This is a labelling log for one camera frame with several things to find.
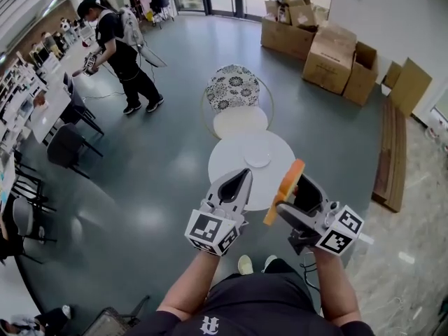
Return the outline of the small flat cardboard sheet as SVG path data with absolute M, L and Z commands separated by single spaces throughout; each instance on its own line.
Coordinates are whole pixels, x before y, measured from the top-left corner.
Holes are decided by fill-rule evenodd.
M 402 69 L 401 65 L 392 61 L 381 83 L 392 90 L 398 81 Z

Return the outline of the plastic wrapped bottle pack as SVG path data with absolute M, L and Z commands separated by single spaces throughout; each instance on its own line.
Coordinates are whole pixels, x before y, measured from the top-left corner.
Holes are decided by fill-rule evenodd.
M 428 121 L 425 135 L 448 155 L 448 126 L 438 117 L 431 117 Z

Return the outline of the toast bread slice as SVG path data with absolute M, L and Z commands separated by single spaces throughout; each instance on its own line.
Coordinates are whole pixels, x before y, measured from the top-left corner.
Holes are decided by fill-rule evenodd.
M 295 187 L 304 169 L 305 169 L 305 163 L 302 160 L 296 159 L 292 163 L 290 169 L 286 172 L 285 176 L 283 177 L 279 185 L 276 195 L 274 196 L 274 199 L 272 201 L 272 204 L 263 220 L 264 224 L 268 226 L 271 226 L 273 224 L 273 222 L 277 217 L 276 205 L 280 202 L 287 201 L 288 198 L 293 194 L 293 191 L 295 190 Z

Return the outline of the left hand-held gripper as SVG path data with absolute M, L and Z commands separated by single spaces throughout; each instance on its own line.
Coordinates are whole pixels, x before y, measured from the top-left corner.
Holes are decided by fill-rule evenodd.
M 196 249 L 224 256 L 249 224 L 242 211 L 248 204 L 252 183 L 249 168 L 230 171 L 214 181 L 209 201 L 203 200 L 199 210 L 192 210 L 185 238 Z

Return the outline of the grey back black frame chair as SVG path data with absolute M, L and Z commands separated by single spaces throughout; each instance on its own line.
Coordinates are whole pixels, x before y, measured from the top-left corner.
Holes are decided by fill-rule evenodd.
M 13 202 L 13 220 L 18 234 L 22 238 L 38 241 L 40 244 L 56 242 L 56 239 L 46 237 L 45 228 L 36 222 L 33 206 L 25 197 L 17 197 Z

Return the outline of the small white plate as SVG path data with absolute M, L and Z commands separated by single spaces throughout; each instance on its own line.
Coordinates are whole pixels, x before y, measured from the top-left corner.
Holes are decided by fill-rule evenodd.
M 244 161 L 254 168 L 266 167 L 272 160 L 270 148 L 263 145 L 246 146 L 243 157 Z

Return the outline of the floral black white cushion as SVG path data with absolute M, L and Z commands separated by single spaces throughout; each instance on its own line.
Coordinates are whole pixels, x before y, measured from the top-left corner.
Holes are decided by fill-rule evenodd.
M 246 67 L 231 64 L 216 71 L 207 83 L 205 96 L 215 113 L 240 106 L 259 105 L 260 84 Z

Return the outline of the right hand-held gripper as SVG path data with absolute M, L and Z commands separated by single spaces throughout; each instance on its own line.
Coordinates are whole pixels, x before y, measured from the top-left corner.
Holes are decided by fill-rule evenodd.
M 316 247 L 341 256 L 360 237 L 364 226 L 351 207 L 328 203 L 326 192 L 305 174 L 297 182 L 296 206 L 279 202 L 276 212 L 293 228 L 288 241 L 297 254 Z

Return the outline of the person's right forearm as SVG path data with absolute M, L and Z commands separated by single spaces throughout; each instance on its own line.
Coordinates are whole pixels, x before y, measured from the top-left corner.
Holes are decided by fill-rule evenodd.
M 320 248 L 312 248 L 325 319 L 338 327 L 361 321 L 355 290 L 340 257 Z

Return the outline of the floral backed white chair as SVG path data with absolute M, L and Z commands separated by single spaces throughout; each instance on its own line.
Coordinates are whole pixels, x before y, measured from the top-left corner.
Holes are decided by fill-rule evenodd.
M 200 100 L 200 113 L 206 130 L 217 139 L 224 139 L 242 132 L 268 130 L 274 117 L 274 98 L 272 92 L 259 77 L 260 91 L 265 89 L 271 106 L 268 116 L 260 105 L 227 108 L 221 113 L 215 113 L 205 96 L 205 89 Z

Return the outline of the person's left shoe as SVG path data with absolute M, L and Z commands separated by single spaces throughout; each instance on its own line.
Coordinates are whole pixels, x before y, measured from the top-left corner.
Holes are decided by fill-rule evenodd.
M 248 255 L 242 255 L 237 263 L 238 271 L 241 275 L 248 275 L 253 273 L 253 263 Z

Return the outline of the dark upholstered chair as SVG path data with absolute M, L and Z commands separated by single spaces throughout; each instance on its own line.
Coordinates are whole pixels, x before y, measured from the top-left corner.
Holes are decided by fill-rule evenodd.
M 75 88 L 73 79 L 70 78 L 67 73 L 64 73 L 63 84 L 64 84 L 64 90 L 70 98 L 70 102 L 69 105 L 64 109 L 63 113 L 61 114 L 60 119 L 64 123 L 73 123 L 73 124 L 76 124 L 80 120 L 82 120 L 96 132 L 100 133 L 101 135 L 104 135 L 101 128 L 94 122 L 94 119 L 96 117 L 85 105 L 77 89 Z

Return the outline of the person's left forearm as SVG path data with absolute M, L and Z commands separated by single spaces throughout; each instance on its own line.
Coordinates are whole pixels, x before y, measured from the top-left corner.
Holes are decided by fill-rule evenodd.
M 173 314 L 181 321 L 189 319 L 206 300 L 220 259 L 200 251 L 168 290 L 157 311 Z

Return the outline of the person's black shirt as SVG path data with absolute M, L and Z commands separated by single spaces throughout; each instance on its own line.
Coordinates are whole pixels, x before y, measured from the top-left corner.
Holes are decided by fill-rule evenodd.
M 186 321 L 156 311 L 125 336 L 375 336 L 352 321 L 336 326 L 314 309 L 297 273 L 252 273 L 229 277 L 209 292 Z

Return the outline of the large flat cardboard sheet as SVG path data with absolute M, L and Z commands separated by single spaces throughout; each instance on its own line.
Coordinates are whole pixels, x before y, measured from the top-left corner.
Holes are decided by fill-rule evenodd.
M 410 117 L 432 80 L 419 65 L 407 58 L 388 96 L 405 117 Z

